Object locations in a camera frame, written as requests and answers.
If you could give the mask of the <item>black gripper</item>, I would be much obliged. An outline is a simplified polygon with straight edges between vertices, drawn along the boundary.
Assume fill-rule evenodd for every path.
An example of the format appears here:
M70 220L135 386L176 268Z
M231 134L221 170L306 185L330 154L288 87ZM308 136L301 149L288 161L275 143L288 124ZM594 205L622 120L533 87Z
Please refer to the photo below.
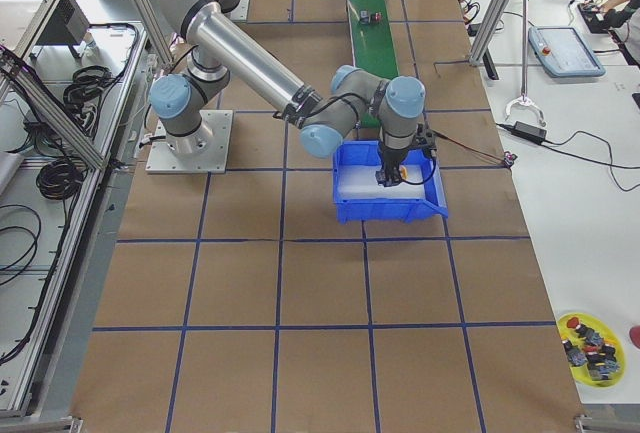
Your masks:
M403 169L400 165L413 147L413 144L409 144L402 148L392 148L383 141L378 142L378 154L381 160L381 169L375 172L378 185L390 187L403 182Z

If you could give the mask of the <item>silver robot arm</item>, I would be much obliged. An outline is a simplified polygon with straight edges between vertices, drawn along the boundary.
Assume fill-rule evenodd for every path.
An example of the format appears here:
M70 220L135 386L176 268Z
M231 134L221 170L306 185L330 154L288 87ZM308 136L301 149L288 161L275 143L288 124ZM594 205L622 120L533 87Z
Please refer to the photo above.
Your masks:
M185 72L152 88L151 103L168 135L194 133L187 118L237 76L275 108L277 118L299 128L303 147L317 158L332 156L365 115L376 118L381 160L376 180L384 187L403 182L400 166L410 151L434 157L433 132L421 120L426 89L418 79L384 79L343 65L324 99L228 18L239 0L157 1L171 27L194 47Z

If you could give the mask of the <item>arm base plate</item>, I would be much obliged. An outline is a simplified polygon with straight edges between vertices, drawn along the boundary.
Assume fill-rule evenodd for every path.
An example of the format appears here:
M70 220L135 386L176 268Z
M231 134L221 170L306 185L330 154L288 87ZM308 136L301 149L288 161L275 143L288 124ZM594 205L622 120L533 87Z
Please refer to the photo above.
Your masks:
M158 121L146 162L150 174L224 174L227 167L232 110L201 110L200 127L193 134L176 137L167 134Z
M237 6L227 14L236 23L246 23L248 21L250 0L239 0Z

